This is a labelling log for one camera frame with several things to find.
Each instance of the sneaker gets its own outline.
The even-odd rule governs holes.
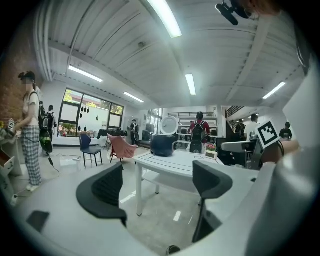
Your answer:
[[[26,186],[26,190],[30,191],[32,187],[33,186],[31,184],[28,184],[28,186]]]
[[[35,191],[37,188],[39,188],[39,186],[32,186],[31,189],[30,189],[30,192]]]
[[[180,252],[181,249],[178,246],[171,245],[166,249],[166,255],[172,255],[174,253]]]

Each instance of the white table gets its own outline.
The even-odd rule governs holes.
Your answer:
[[[175,151],[172,156],[162,157],[150,152],[134,156],[136,178],[136,214],[142,215],[142,180],[156,184],[155,193],[160,186],[182,190],[198,195],[193,184],[193,161],[204,161],[224,165],[220,159],[212,159],[203,154]],[[150,170],[143,175],[142,169]]]

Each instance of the blue chair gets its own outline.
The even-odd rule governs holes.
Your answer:
[[[95,166],[98,166],[96,154],[100,153],[101,165],[103,164],[102,163],[102,156],[101,156],[101,149],[90,147],[90,143],[91,143],[91,138],[85,133],[80,133],[80,150],[81,150],[81,152],[83,152],[84,168],[86,168],[85,154],[90,155],[91,163],[92,163],[92,155],[94,155]]]

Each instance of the person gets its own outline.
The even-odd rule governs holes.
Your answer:
[[[235,127],[235,134],[239,135],[240,138],[243,138],[245,136],[245,128],[244,121],[239,119],[238,124]]]
[[[189,128],[189,133],[191,134],[193,129],[196,127],[196,124],[200,124],[203,122],[202,124],[202,128],[205,131],[206,134],[210,133],[210,126],[206,121],[203,121],[204,119],[204,114],[202,112],[198,112],[196,113],[196,121],[191,121],[191,125]]]
[[[35,191],[41,184],[42,178],[39,165],[39,97],[36,93],[36,76],[32,71],[18,76],[26,89],[23,97],[22,119],[14,126],[14,132],[21,131],[21,144],[25,165],[29,174],[28,191]]]
[[[256,114],[252,114],[251,123],[249,123],[244,129],[244,137],[246,137],[247,141],[250,140],[250,136],[252,135],[252,132],[254,132],[258,126],[259,126],[258,116]]]
[[[286,122],[284,129],[282,129],[280,131],[280,134],[279,134],[280,138],[287,139],[288,141],[291,141],[292,132],[290,130],[290,127],[291,127],[291,124],[289,122]]]
[[[135,119],[132,120],[132,123],[130,125],[130,129],[131,129],[131,143],[132,143],[132,145],[137,145],[137,140],[135,137],[135,134],[138,133],[137,120],[135,120]]]
[[[57,116],[54,112],[54,106],[49,106],[49,112],[46,113],[48,116],[48,133],[50,135],[50,139],[53,139],[53,130],[57,127]]]

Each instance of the white t-shirt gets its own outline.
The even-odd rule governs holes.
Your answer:
[[[39,98],[37,94],[32,94],[31,96],[26,95],[23,102],[23,114],[26,116],[29,112],[29,105],[35,103],[34,113],[33,117],[31,119],[31,122],[28,124],[28,126],[38,126],[39,125]]]
[[[257,126],[259,126],[258,123],[256,122],[251,122],[249,123],[245,129],[244,129],[244,133],[246,134],[246,140],[249,141],[250,140],[250,133],[255,131]]]

